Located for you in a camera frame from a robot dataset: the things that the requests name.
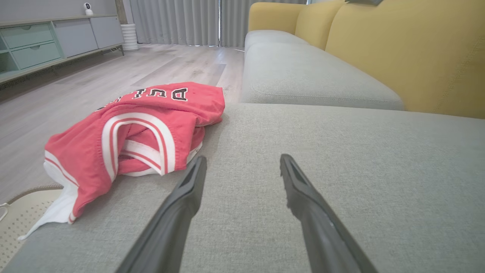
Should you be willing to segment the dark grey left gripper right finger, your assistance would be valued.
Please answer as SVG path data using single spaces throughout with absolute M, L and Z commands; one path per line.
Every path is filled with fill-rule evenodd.
M 280 157 L 287 207 L 301 223 L 314 273 L 376 273 L 357 241 L 289 154 Z

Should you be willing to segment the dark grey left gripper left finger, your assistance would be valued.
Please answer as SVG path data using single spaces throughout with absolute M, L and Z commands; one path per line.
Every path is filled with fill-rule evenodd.
M 202 200 L 206 157 L 192 159 L 117 269 L 118 273 L 178 273 L 192 218 Z

